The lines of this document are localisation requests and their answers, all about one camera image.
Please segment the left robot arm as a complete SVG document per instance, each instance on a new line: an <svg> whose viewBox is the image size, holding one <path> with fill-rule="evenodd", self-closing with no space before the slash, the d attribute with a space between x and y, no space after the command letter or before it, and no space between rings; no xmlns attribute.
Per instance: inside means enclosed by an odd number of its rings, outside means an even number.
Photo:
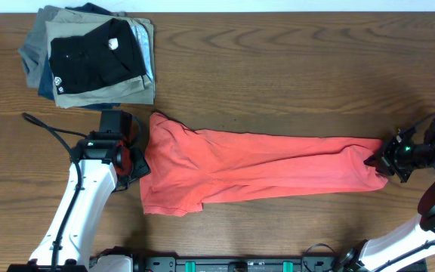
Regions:
<svg viewBox="0 0 435 272"><path fill-rule="evenodd" d="M130 253L111 250L91 260L91 248L103 208L110 195L149 173L138 136L121 129L102 128L80 140L71 151L65 193L39 246L25 264L9 271L133 271Z"/></svg>

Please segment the red soccer t-shirt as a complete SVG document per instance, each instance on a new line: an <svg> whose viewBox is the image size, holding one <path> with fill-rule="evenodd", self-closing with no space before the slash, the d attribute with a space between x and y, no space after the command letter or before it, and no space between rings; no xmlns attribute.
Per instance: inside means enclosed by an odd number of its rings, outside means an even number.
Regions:
<svg viewBox="0 0 435 272"><path fill-rule="evenodd" d="M387 179L364 163L380 146L370 138L194 131L153 113L143 211L184 216L206 203L380 190Z"/></svg>

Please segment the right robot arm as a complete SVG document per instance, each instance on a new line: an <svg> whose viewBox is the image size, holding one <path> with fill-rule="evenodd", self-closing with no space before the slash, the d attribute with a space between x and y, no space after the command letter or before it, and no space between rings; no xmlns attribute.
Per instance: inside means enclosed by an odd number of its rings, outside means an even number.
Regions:
<svg viewBox="0 0 435 272"><path fill-rule="evenodd" d="M399 131L386 142L378 154L365 163L375 166L386 176L396 175L406 183L413 171L435 170L435 112L424 141L412 138L416 127ZM334 263L334 271L399 271L411 264L435 255L435 181L425 191L417 207L418 214L397 229L373 240L365 240Z"/></svg>

